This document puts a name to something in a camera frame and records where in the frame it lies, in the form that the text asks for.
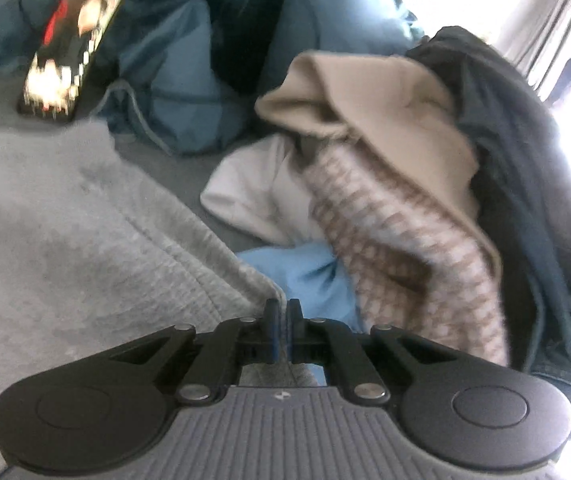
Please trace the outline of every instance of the video on phone screen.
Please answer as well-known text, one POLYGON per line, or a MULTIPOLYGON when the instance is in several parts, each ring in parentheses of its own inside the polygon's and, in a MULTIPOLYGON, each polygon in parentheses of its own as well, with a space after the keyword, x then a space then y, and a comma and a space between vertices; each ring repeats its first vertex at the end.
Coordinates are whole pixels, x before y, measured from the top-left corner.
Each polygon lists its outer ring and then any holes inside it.
POLYGON ((26 110, 72 113, 94 51, 121 0, 61 0, 25 79, 26 110))

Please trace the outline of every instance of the gray bed surface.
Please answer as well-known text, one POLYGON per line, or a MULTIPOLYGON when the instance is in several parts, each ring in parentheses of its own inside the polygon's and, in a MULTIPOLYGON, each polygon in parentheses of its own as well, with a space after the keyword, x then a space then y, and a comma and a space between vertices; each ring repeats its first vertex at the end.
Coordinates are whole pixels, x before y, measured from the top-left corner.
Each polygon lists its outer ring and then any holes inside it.
MULTIPOLYGON (((49 122, 21 116, 16 112, 16 100, 24 81, 23 75, 0 79, 0 127, 17 128, 34 134, 46 134, 58 126, 49 122)), ((87 88, 80 103, 77 117, 89 114, 94 104, 101 98, 97 89, 87 88)), ((200 156, 169 156, 154 145, 133 138, 117 137, 116 149, 128 162, 139 166, 154 180, 170 190, 195 215, 197 215, 233 252, 245 251, 265 245, 251 235, 219 221, 209 214, 199 200, 220 160, 232 148, 223 153, 211 153, 200 156)))

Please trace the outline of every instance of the gray heather garment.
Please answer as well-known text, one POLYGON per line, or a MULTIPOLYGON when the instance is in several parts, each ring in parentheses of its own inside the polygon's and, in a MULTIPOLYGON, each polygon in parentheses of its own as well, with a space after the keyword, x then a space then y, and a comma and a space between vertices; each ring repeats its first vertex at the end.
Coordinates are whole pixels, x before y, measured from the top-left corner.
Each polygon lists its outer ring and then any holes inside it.
MULTIPOLYGON (((177 322, 258 315, 273 282, 174 195, 123 162, 103 123, 0 130, 0 393, 177 322)), ((285 363, 244 383, 312 384, 285 363)), ((0 456, 0 469, 4 462, 0 456)))

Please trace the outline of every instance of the brown garment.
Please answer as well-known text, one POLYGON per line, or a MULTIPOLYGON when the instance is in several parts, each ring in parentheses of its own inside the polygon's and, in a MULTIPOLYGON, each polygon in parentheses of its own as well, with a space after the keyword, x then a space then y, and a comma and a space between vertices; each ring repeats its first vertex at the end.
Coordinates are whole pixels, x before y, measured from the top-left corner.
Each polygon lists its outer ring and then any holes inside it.
POLYGON ((307 53, 261 117, 326 139, 305 179, 312 214, 355 282, 368 325, 390 322, 507 364, 501 261, 476 225, 477 162, 453 101, 405 58, 307 53))

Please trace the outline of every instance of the gray fabric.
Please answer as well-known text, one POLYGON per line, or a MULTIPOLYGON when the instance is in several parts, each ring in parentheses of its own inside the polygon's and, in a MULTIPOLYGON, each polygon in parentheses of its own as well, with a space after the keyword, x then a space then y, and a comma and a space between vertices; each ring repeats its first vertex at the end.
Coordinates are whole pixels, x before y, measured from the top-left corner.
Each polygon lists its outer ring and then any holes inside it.
MULTIPOLYGON (((176 322, 205 331, 283 292, 124 163, 103 123, 0 130, 0 393, 176 322)), ((245 383, 310 384, 282 363, 245 383)), ((3 461, 0 456, 0 468, 3 461)))
MULTIPOLYGON (((16 100, 20 94, 24 75, 0 80, 0 126, 8 126, 26 132, 49 132, 57 126, 51 122, 26 118, 16 112, 16 100)), ((84 90, 77 117, 86 117, 101 98, 102 91, 92 87, 84 90)), ((247 251, 265 245, 261 240, 238 231, 210 215, 201 206, 201 191, 221 159, 233 150, 198 156, 172 157, 155 146, 139 140, 117 142, 117 151, 129 162, 136 164, 163 187, 169 189, 190 208, 233 252, 247 251)))

